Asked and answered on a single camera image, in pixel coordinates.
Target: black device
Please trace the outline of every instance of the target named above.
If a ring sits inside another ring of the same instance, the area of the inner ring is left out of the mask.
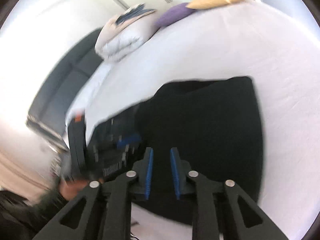
[[[113,181],[92,181],[34,240],[129,240],[131,201],[149,198],[153,154],[147,148],[131,171]],[[225,240],[288,240],[235,182],[212,181],[193,171],[177,148],[168,154],[177,199],[194,203],[193,240],[219,240],[221,235]]]
[[[132,133],[122,138],[111,136],[103,143],[86,145],[85,115],[75,116],[68,125],[70,151],[63,156],[61,175],[65,180],[113,180],[132,166],[141,138]]]
[[[34,240],[129,240],[131,201],[148,201],[151,192],[153,149],[134,162],[139,135],[104,138],[87,149],[85,117],[68,126],[67,179],[87,178],[91,183],[70,201]],[[232,180],[217,182],[180,160],[177,148],[168,153],[176,198],[194,206],[193,240],[287,240],[282,231]],[[100,184],[97,180],[105,178]]]

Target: white pillow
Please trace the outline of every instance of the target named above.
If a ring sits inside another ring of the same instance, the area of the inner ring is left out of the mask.
[[[96,53],[106,62],[111,63],[120,61],[123,57],[139,48],[156,33],[158,27],[154,25],[154,22],[158,17],[159,15],[156,12],[141,17],[105,44],[99,44],[100,42],[97,40],[95,47]]]

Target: human hand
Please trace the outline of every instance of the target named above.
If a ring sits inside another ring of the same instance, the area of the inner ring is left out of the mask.
[[[73,182],[66,182],[65,180],[61,180],[59,184],[59,192],[65,200],[70,201],[79,193],[79,191],[87,186],[88,183],[89,181],[87,180],[76,180]]]

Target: purple pillow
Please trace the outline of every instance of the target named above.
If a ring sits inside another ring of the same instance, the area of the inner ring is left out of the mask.
[[[187,8],[187,4],[187,2],[183,2],[171,7],[155,22],[155,25],[166,27],[194,13],[196,9]]]

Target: white wall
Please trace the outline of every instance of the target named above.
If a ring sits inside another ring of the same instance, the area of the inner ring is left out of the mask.
[[[53,152],[25,126],[28,109],[59,59],[111,15],[93,0],[61,0],[41,10],[1,32],[0,151],[48,178]]]

